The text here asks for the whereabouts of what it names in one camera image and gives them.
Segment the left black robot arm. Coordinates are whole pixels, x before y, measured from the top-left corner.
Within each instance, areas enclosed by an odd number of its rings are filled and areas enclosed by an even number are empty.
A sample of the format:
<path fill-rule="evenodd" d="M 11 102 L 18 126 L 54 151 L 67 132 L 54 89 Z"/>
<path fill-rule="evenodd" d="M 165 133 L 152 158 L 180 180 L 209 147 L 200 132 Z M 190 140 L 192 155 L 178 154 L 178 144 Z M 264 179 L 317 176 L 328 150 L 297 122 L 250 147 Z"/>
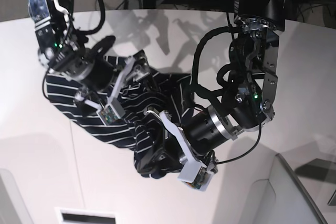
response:
<path fill-rule="evenodd" d="M 151 114 L 161 126 L 151 149 L 139 160 L 142 175 L 177 172 L 179 180 L 195 188 L 217 173 L 215 148 L 244 132 L 260 132 L 275 115 L 279 33 L 285 29 L 284 0 L 234 0 L 234 20 L 213 29 L 198 43 L 191 83 L 183 90 L 186 110 L 199 112 L 182 122 L 171 106 Z M 229 63 L 221 67 L 219 89 L 209 90 L 198 81 L 200 58 L 214 37 L 232 37 Z"/>

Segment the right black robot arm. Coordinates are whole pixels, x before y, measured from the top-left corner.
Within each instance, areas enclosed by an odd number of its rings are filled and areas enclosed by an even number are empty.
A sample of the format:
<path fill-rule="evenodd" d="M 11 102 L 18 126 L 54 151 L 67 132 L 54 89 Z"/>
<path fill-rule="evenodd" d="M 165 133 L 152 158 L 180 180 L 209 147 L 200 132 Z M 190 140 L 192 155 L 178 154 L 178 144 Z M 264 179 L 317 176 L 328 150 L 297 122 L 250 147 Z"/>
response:
<path fill-rule="evenodd" d="M 35 25 L 38 59 L 46 74 L 56 73 L 79 84 L 75 95 L 82 101 L 97 98 L 101 92 L 121 77 L 121 84 L 139 82 L 148 91 L 158 87 L 151 74 L 144 52 L 128 59 L 130 71 L 108 63 L 104 56 L 115 43 L 115 36 L 106 36 L 92 48 L 87 48 L 89 36 L 99 32 L 106 19 L 103 0 L 97 0 L 100 20 L 90 30 L 74 26 L 74 0 L 28 0 L 28 11 Z"/>

